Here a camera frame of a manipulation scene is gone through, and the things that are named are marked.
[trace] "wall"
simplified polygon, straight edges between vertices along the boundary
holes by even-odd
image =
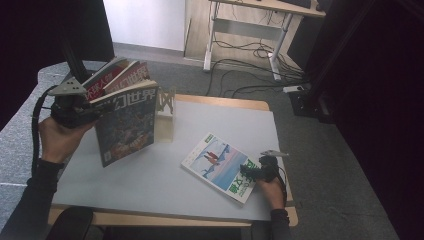
[[[104,0],[113,42],[184,50],[185,0]]]

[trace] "white table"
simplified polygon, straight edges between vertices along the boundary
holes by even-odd
[[[312,0],[311,8],[303,8],[299,6],[295,6],[292,4],[288,4],[285,2],[277,1],[277,0],[210,0],[212,1],[212,17],[210,24],[210,33],[209,33],[209,42],[206,46],[206,54],[205,61],[203,65],[204,71],[210,71],[211,69],[211,58],[212,58],[212,43],[213,36],[215,32],[221,33],[230,33],[235,35],[247,36],[247,37],[255,37],[255,38],[263,38],[268,40],[276,41],[276,45],[273,53],[268,55],[269,62],[271,65],[271,69],[274,72],[274,79],[276,81],[281,81],[281,76],[279,75],[278,70],[278,62],[277,57],[281,49],[281,45],[283,44],[284,38],[288,31],[291,19],[293,14],[302,15],[302,16],[310,16],[310,17],[324,17],[324,12],[318,12],[315,10],[317,6],[317,1]],[[277,12],[285,12],[287,13],[287,19],[284,21],[284,24],[281,28],[271,27],[267,25],[253,24],[240,22],[229,19],[220,19],[218,18],[218,3],[226,3],[233,4],[245,7],[252,7],[264,10],[272,10]]]
[[[215,99],[219,105],[220,98]],[[172,143],[155,143],[107,168],[101,166],[95,132],[89,131],[60,178],[52,209],[78,205],[95,208],[97,218],[112,214],[107,220],[95,217],[100,225],[248,226],[252,220],[268,220],[269,207],[259,187],[240,206],[180,167],[208,131],[252,157],[279,150],[272,112],[177,101]],[[288,200],[293,200],[289,186]],[[295,208],[287,210],[290,225],[296,225]],[[139,216],[144,222],[137,222]],[[111,218],[124,221],[114,224]]]

